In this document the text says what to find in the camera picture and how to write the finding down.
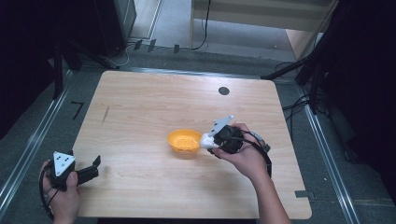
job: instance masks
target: gray carpet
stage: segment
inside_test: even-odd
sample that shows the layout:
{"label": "gray carpet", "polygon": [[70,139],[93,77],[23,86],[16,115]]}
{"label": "gray carpet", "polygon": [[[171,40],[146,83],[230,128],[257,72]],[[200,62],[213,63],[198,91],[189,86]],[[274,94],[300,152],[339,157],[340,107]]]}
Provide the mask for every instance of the gray carpet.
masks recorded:
{"label": "gray carpet", "polygon": [[[194,72],[235,74],[239,77],[259,78],[260,75],[271,74],[281,62],[246,58],[220,54],[181,51],[174,54],[172,49],[155,48],[148,52],[147,46],[139,50],[130,48],[131,59],[121,70],[134,68],[155,68]],[[40,149],[22,180],[11,204],[1,223],[50,223],[40,207],[38,195],[38,171],[44,160],[50,159],[54,150],[66,152],[76,140],[78,130],[87,112],[94,90],[105,71],[96,62],[82,57],[84,65],[79,72],[73,72],[70,89],[64,103],[49,128]],[[126,57],[121,54],[112,60],[123,63]],[[292,105],[299,97],[299,90],[292,83],[296,75],[291,72],[276,81],[276,88],[281,104]],[[15,167],[24,151],[27,140],[35,130],[50,105],[53,86],[49,86],[37,98],[9,134],[0,141],[1,170],[0,181],[5,183],[9,173]],[[78,105],[71,102],[84,103],[76,115]],[[348,190],[356,204],[361,223],[396,223],[396,209],[385,191],[379,176],[365,164],[351,164],[344,158],[340,144],[332,124],[326,116],[319,115],[319,120],[328,137],[333,155]],[[334,192],[332,181],[318,150],[318,144],[304,111],[293,117],[293,144],[300,164],[305,187],[312,192],[313,216],[308,220],[293,220],[293,223],[346,223],[341,206]],[[77,223],[96,223],[97,218],[79,218]]]}

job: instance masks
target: scratch on table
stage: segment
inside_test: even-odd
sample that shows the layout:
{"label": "scratch on table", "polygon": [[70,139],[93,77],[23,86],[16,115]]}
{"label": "scratch on table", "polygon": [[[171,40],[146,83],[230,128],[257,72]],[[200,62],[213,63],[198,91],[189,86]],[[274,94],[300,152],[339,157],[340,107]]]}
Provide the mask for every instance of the scratch on table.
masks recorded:
{"label": "scratch on table", "polygon": [[106,117],[107,117],[107,114],[108,114],[108,109],[110,109],[110,106],[109,106],[109,105],[107,106],[107,109],[106,109],[105,115],[103,116],[102,124],[103,124],[103,122],[105,122],[105,119],[106,119]]}

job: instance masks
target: tabletop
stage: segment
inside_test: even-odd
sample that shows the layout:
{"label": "tabletop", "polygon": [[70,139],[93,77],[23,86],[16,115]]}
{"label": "tabletop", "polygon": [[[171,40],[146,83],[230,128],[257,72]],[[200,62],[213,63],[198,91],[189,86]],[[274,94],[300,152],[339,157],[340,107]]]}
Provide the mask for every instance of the tabletop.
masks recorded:
{"label": "tabletop", "polygon": [[[228,94],[221,94],[227,88]],[[271,146],[276,190],[290,218],[311,217],[272,81],[104,72],[73,150],[76,168],[101,155],[99,176],[80,186],[81,217],[258,218],[249,180],[205,149],[176,153],[177,129],[207,133],[233,115]]]}

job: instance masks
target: human hand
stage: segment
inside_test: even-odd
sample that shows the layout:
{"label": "human hand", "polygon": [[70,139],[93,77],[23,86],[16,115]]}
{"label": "human hand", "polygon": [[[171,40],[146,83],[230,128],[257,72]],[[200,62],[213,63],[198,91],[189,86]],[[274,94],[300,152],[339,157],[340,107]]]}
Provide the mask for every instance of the human hand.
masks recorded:
{"label": "human hand", "polygon": [[[47,161],[43,163],[41,171],[48,164]],[[48,195],[47,202],[54,215],[53,223],[74,223],[79,210],[79,191],[77,188],[78,175],[76,172],[69,174],[66,180],[67,191],[62,192],[54,189],[51,186],[50,179],[45,175],[43,179],[44,194]]]}
{"label": "human hand", "polygon": [[[242,131],[250,132],[248,126],[244,123],[235,123],[232,126]],[[245,132],[244,132],[245,139],[251,142],[255,142],[256,144],[259,145],[256,138]],[[212,151],[219,158],[232,163],[242,175],[245,175],[251,181],[253,181],[256,178],[261,178],[263,176],[269,177],[269,175],[266,172],[267,166],[264,158],[262,157],[262,154],[249,143],[245,142],[244,145],[242,145],[241,149],[239,149],[239,151],[234,154],[227,153],[221,150],[220,148],[213,148]]]}

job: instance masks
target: yellow bowl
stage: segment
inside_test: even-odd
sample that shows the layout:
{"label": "yellow bowl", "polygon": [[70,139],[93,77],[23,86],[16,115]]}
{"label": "yellow bowl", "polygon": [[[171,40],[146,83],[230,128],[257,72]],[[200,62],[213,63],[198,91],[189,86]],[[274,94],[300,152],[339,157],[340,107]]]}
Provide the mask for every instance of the yellow bowl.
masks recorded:
{"label": "yellow bowl", "polygon": [[180,129],[169,133],[167,140],[175,152],[195,153],[200,148],[201,134],[190,129]]}

